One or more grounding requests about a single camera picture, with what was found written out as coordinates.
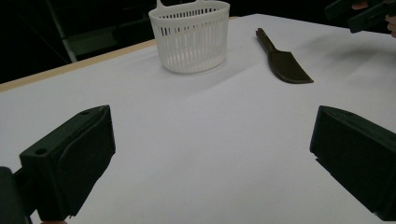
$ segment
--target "plastic basket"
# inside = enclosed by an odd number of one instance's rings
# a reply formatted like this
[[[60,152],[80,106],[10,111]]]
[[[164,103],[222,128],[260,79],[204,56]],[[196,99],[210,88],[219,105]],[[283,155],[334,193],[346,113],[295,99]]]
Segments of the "plastic basket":
[[[157,7],[148,15],[163,66],[177,73],[210,69],[225,60],[230,5],[196,0]]]

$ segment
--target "spatula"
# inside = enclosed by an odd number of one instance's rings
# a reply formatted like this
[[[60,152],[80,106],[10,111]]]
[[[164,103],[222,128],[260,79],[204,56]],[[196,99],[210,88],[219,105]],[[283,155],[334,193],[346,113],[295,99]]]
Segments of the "spatula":
[[[257,29],[256,36],[268,55],[268,62],[274,75],[292,84],[312,83],[314,80],[298,64],[291,52],[276,49],[262,28]]]

